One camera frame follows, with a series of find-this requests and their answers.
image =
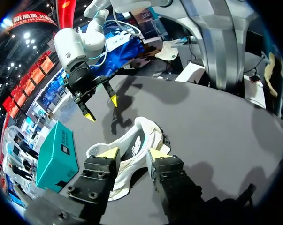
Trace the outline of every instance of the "teal box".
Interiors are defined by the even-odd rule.
[[[40,148],[36,185],[58,193],[78,171],[72,132],[58,121]]]

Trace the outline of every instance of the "cable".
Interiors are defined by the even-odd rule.
[[[193,55],[194,59],[196,60],[197,57],[195,56],[195,54],[193,54],[192,49],[191,49],[192,43],[191,43],[191,47],[190,47],[190,44],[189,44],[190,37],[189,36],[186,36],[186,37],[187,37],[187,44],[188,44],[188,47],[189,47],[189,51],[191,52],[191,54]]]
[[[107,46],[106,46],[106,44],[105,44],[105,56],[104,56],[104,59],[103,59],[103,61],[100,63],[100,64],[94,64],[94,65],[91,65],[91,66],[94,66],[94,67],[100,67],[101,65],[103,65],[104,64],[104,62],[106,61],[106,57],[107,57]]]
[[[116,11],[115,11],[114,9],[113,9],[113,18],[114,18],[114,20],[107,20],[106,22],[108,22],[108,21],[114,21],[114,22],[116,22],[116,24],[119,26],[119,28],[122,29],[123,31],[125,31],[125,32],[127,32],[127,33],[129,33],[129,34],[131,34],[131,35],[134,35],[134,36],[139,36],[139,35],[141,35],[141,30],[138,29],[137,27],[135,27],[135,26],[133,26],[133,25],[127,23],[127,22],[118,21],[117,18],[116,18]],[[138,31],[138,34],[132,33],[132,32],[130,32],[130,31],[128,31],[127,29],[125,29],[125,28],[121,25],[121,23],[122,23],[122,24],[126,24],[126,25],[130,26],[131,28],[137,30],[137,31]]]
[[[262,60],[264,59],[264,56],[261,58],[261,60],[259,61],[259,63],[252,69],[248,70],[248,71],[244,71],[244,73],[250,72],[251,70],[256,69],[257,66],[259,66],[259,64],[262,62]]]

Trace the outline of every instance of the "sneaker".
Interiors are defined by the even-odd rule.
[[[145,117],[136,117],[134,126],[122,137],[110,144],[98,143],[91,146],[86,156],[99,155],[118,147],[121,154],[121,164],[115,180],[109,201],[120,199],[130,192],[130,181],[135,171],[146,166],[146,153],[154,148],[165,154],[170,152],[169,140],[162,129]]]

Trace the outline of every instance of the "person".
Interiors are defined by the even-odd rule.
[[[28,181],[32,181],[33,176],[28,172],[19,169],[16,165],[9,164],[9,167],[12,169],[13,173],[27,179]]]
[[[24,166],[25,170],[30,171],[31,165],[26,159],[23,161],[23,166]]]
[[[35,152],[33,149],[31,149],[29,147],[29,145],[24,142],[24,140],[20,139],[19,137],[17,137],[15,139],[16,143],[19,145],[19,147],[21,148],[22,151],[24,151],[25,153],[27,153],[28,155],[32,156],[33,158],[38,160],[38,156],[39,154],[37,152]]]

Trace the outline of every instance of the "blue cloth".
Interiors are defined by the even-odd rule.
[[[139,38],[134,37],[127,43],[119,46],[111,52],[107,53],[106,61],[100,67],[90,66],[91,71],[96,76],[105,75],[106,77],[111,77],[111,75],[126,64],[131,59],[138,56],[140,53],[144,52],[144,47]]]

